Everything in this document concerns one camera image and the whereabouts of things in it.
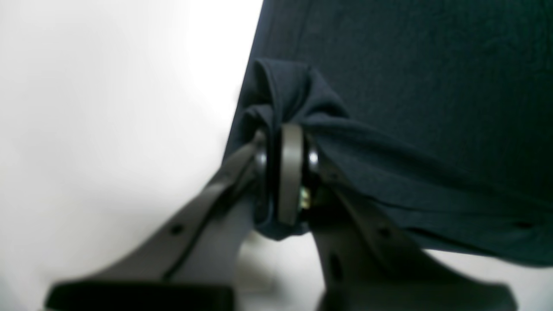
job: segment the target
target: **fabric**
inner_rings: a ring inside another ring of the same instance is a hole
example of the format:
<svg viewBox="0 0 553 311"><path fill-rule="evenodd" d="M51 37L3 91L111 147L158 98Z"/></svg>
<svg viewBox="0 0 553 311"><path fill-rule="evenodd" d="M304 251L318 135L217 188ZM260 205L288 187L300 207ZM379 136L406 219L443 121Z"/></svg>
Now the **fabric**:
<svg viewBox="0 0 553 311"><path fill-rule="evenodd" d="M550 265L552 18L550 0L265 0L226 155L301 123L423 247Z"/></svg>

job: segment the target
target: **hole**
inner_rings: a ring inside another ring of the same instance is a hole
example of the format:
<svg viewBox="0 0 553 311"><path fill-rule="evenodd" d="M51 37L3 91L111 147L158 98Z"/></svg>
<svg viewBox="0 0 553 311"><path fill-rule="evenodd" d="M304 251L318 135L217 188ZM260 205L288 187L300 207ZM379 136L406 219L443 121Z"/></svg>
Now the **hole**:
<svg viewBox="0 0 553 311"><path fill-rule="evenodd" d="M184 230L184 226L181 224L176 224L173 227L171 227L171 234L172 235L178 235Z"/></svg>
<svg viewBox="0 0 553 311"><path fill-rule="evenodd" d="M515 222L515 226L521 228L521 229L530 229L534 227L534 224L528 221L517 221Z"/></svg>
<svg viewBox="0 0 553 311"><path fill-rule="evenodd" d="M334 253L330 254L330 272L332 273L334 281L341 282L343 280L342 263Z"/></svg>
<svg viewBox="0 0 553 311"><path fill-rule="evenodd" d="M380 225L378 227L378 233L380 233L380 235L386 239L392 235L390 228L386 227L386 225Z"/></svg>

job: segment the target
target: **white wall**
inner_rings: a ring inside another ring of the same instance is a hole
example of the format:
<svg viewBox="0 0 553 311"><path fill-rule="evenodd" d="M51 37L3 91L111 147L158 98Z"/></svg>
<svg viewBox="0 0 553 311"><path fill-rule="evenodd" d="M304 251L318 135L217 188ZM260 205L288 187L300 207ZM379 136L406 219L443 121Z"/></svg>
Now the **white wall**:
<svg viewBox="0 0 553 311"><path fill-rule="evenodd" d="M261 0L0 0L0 311L139 245L217 169ZM251 310L309 310L311 236L252 236ZM551 310L552 271L439 253ZM262 289L272 292L263 294Z"/></svg>

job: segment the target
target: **dark navy fabric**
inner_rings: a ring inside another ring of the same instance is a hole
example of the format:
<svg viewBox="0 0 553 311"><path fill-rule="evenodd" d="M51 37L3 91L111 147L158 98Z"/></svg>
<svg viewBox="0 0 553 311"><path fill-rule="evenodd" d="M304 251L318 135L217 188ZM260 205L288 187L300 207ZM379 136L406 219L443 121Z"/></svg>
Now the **dark navy fabric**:
<svg viewBox="0 0 553 311"><path fill-rule="evenodd" d="M546 0L265 0L226 156L300 123L422 247L551 265L552 17Z"/></svg>

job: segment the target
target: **white background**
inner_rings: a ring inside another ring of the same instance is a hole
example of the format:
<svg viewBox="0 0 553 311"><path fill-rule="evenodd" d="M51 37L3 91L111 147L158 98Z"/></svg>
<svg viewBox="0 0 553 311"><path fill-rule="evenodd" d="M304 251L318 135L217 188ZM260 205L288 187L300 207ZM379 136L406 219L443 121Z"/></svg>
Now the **white background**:
<svg viewBox="0 0 553 311"><path fill-rule="evenodd" d="M138 246L218 168L261 0L0 0L0 311ZM553 309L553 271L433 252ZM249 310L314 309L312 237L252 236Z"/></svg>

